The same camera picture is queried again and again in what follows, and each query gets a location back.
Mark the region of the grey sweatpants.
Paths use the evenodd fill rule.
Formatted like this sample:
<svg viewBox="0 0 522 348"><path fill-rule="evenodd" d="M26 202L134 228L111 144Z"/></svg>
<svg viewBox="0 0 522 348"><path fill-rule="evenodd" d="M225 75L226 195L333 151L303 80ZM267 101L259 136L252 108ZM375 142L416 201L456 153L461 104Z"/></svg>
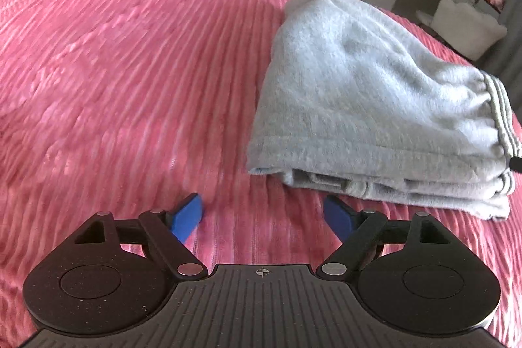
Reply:
<svg viewBox="0 0 522 348"><path fill-rule="evenodd" d="M362 1L286 4L248 145L251 174L503 221L520 156L498 78L440 59Z"/></svg>

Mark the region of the pink ribbed bed blanket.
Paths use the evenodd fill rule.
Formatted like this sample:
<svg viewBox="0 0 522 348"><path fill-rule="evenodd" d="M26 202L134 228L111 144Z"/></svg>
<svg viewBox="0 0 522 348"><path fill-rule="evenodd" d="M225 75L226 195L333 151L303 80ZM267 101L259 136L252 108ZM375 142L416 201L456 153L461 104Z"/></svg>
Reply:
<svg viewBox="0 0 522 348"><path fill-rule="evenodd" d="M520 346L521 156L503 221L248 171L289 1L1 1L2 346ZM138 217L192 193L174 279ZM351 279L328 195L388 219Z"/></svg>

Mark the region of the white cloud-shaped chair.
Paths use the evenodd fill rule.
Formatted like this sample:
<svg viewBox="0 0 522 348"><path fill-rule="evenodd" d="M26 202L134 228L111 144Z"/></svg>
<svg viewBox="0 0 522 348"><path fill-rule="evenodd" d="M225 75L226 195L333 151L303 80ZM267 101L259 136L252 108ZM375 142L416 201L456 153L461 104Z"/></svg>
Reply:
<svg viewBox="0 0 522 348"><path fill-rule="evenodd" d="M508 33L494 17L471 4L452 0L439 1L433 15L422 10L417 10L415 15L421 25L429 27L452 50L471 61L479 60Z"/></svg>

